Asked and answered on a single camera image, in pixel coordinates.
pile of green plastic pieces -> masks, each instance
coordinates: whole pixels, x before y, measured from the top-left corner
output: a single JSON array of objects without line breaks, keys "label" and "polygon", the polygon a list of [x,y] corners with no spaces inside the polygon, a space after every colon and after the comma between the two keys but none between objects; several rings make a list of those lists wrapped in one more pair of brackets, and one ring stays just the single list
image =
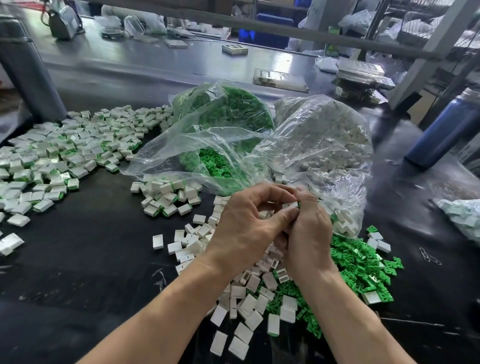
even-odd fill
[{"label": "pile of green plastic pieces", "polygon": [[[374,226],[367,229],[368,232],[378,231]],[[356,295],[377,291],[382,302],[392,302],[393,297],[385,285],[390,285],[390,276],[396,276],[396,269],[403,269],[400,258],[394,257],[392,261],[377,256],[375,249],[367,245],[363,239],[349,239],[341,235],[334,235],[331,244],[332,259],[337,265],[345,283]],[[260,288],[255,293],[258,297]],[[305,302],[300,289],[293,281],[287,281],[278,285],[275,297],[267,306],[267,311],[279,315],[283,295],[295,297],[300,311],[297,320],[303,319],[307,323],[307,330],[315,337],[322,337],[322,330],[313,315],[312,309]]]},{"label": "pile of green plastic pieces", "polygon": [[[253,94],[237,87],[221,84],[200,85],[177,95],[172,102],[175,120],[197,112],[198,120],[194,125],[202,129],[210,127],[240,127],[253,132],[263,133],[274,128],[274,122],[267,107]],[[254,138],[229,147],[238,155],[250,153],[260,142]],[[218,151],[200,149],[198,153],[183,153],[180,162],[191,172],[200,172],[212,177],[244,179],[245,175],[230,165]]]}]

blue bottle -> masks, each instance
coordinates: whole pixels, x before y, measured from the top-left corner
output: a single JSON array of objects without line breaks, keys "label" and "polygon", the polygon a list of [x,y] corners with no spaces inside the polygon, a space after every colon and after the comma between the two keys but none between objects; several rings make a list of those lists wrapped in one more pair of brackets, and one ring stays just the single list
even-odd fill
[{"label": "blue bottle", "polygon": [[480,93],[466,88],[450,101],[438,118],[423,133],[405,159],[428,169],[461,138],[473,137],[480,126]]}]

person's right hand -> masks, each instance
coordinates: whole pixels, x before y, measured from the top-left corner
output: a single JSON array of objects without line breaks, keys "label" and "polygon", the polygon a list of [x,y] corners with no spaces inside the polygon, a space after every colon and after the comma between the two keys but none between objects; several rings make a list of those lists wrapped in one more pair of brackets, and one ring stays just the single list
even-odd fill
[{"label": "person's right hand", "polygon": [[282,233],[275,246],[282,251],[288,275],[302,286],[318,271],[337,271],[331,256],[332,222],[327,212],[318,206],[317,198],[298,187],[295,197],[301,203],[300,214],[290,235]]}]

bag of light green pieces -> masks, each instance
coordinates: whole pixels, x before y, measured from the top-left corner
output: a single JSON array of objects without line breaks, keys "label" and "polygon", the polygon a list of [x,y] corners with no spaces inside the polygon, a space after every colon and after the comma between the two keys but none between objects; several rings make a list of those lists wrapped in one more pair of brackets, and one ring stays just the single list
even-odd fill
[{"label": "bag of light green pieces", "polygon": [[241,161],[274,129],[268,107],[224,82],[178,94],[172,106],[173,125],[140,149],[125,173],[141,179],[175,172],[221,195],[248,187]]}]

person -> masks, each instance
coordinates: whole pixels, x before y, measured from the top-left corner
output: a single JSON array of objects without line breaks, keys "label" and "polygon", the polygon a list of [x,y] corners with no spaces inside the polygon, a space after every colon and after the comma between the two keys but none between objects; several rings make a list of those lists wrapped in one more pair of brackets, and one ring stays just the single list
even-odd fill
[{"label": "person", "polygon": [[[281,208],[295,201],[300,209]],[[259,219],[265,210],[276,213]],[[342,280],[330,257],[331,240],[330,217],[304,188],[264,183],[237,192],[206,250],[78,363],[177,363],[225,287],[260,260],[272,241],[338,363],[415,363]]]}]

